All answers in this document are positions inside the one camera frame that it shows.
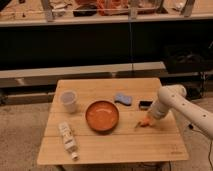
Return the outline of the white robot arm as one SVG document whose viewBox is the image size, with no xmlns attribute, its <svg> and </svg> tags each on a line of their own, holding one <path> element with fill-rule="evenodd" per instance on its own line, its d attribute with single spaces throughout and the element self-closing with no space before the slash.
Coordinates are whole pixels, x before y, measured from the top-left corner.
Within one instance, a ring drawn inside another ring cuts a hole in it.
<svg viewBox="0 0 213 171">
<path fill-rule="evenodd" d="M 186 95 L 187 91 L 183 85 L 160 87 L 148 115 L 160 120 L 170 109 L 175 109 L 213 140 L 213 113 L 191 103 L 186 99 Z"/>
</svg>

